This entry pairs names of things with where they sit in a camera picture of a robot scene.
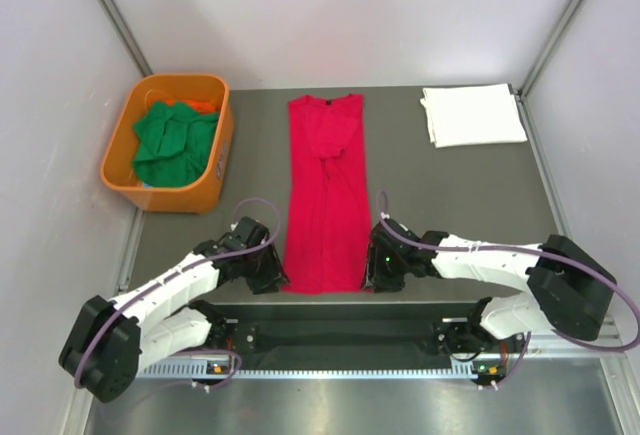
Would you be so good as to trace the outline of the red polo shirt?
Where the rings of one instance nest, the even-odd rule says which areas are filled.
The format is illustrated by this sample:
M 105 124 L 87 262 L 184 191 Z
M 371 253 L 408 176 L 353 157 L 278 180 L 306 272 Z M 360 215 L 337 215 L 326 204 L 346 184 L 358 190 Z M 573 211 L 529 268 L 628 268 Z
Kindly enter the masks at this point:
M 371 213 L 364 97 L 288 102 L 292 189 L 284 270 L 289 292 L 355 292 L 364 279 Z

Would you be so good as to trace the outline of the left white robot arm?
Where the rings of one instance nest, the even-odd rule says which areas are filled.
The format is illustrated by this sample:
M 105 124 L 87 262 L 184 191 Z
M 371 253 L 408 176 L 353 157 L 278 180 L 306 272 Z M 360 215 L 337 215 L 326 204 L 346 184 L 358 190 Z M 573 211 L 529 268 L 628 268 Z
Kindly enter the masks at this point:
M 273 241 L 265 225 L 243 217 L 139 288 L 92 297 L 71 328 L 60 367 L 76 388 L 108 403 L 139 373 L 173 355 L 215 351 L 232 360 L 231 324 L 202 297 L 237 279 L 254 295 L 283 289 L 289 279 Z

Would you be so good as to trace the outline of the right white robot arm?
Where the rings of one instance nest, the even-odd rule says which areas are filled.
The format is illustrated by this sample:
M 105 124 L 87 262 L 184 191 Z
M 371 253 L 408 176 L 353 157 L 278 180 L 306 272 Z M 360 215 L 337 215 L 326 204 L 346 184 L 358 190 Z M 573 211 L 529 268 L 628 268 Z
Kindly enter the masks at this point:
M 598 338 L 616 279 L 572 240 L 551 235 L 542 244 L 498 246 L 443 231 L 417 236 L 393 219 L 370 232 L 363 286 L 397 292 L 405 277 L 472 280 L 515 290 L 485 297 L 467 317 L 466 335 L 487 351 L 516 334 L 553 330 L 579 342 Z

